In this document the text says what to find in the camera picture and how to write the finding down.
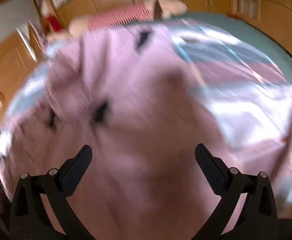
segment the stuffed animal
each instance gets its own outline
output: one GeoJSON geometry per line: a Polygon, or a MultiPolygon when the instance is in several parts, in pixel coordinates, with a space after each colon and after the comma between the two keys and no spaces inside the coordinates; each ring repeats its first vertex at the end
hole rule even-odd
{"type": "Polygon", "coordinates": [[[68,32],[65,30],[62,34],[51,33],[48,35],[48,39],[52,41],[68,36],[78,38],[89,30],[98,32],[133,21],[170,19],[175,15],[183,15],[187,11],[187,6],[179,0],[144,0],[139,4],[116,8],[104,13],[77,17],[70,22],[68,32]]]}

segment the white wall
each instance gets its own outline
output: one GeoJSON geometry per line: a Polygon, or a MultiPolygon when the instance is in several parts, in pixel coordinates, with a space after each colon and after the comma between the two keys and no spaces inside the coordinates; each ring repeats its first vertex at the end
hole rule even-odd
{"type": "Polygon", "coordinates": [[[0,4],[0,42],[16,27],[35,18],[37,14],[32,0],[8,0],[0,4]]]}

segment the red object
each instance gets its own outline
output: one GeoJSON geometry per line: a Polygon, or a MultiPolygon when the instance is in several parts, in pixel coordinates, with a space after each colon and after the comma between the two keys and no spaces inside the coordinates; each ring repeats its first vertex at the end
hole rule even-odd
{"type": "Polygon", "coordinates": [[[233,18],[235,20],[241,20],[242,18],[236,14],[232,14],[232,13],[226,13],[226,16],[229,18],[233,18]]]}
{"type": "Polygon", "coordinates": [[[46,18],[53,29],[54,32],[60,32],[62,30],[61,24],[58,22],[57,18],[55,16],[48,16],[46,18]]]}

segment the wooden headboard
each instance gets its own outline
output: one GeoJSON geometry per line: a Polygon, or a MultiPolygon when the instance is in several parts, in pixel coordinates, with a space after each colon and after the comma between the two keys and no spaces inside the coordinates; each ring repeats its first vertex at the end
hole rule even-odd
{"type": "Polygon", "coordinates": [[[291,0],[233,0],[233,12],[277,41],[292,55],[291,0]]]}
{"type": "Polygon", "coordinates": [[[0,44],[0,123],[11,98],[36,65],[17,31],[0,44]]]}

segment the red striped fabric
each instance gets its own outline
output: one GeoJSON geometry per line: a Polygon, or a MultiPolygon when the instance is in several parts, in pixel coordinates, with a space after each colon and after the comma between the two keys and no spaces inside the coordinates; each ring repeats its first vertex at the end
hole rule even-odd
{"type": "Polygon", "coordinates": [[[89,28],[92,32],[99,32],[129,22],[143,22],[150,19],[150,12],[142,2],[94,15],[89,23],[89,28]]]}

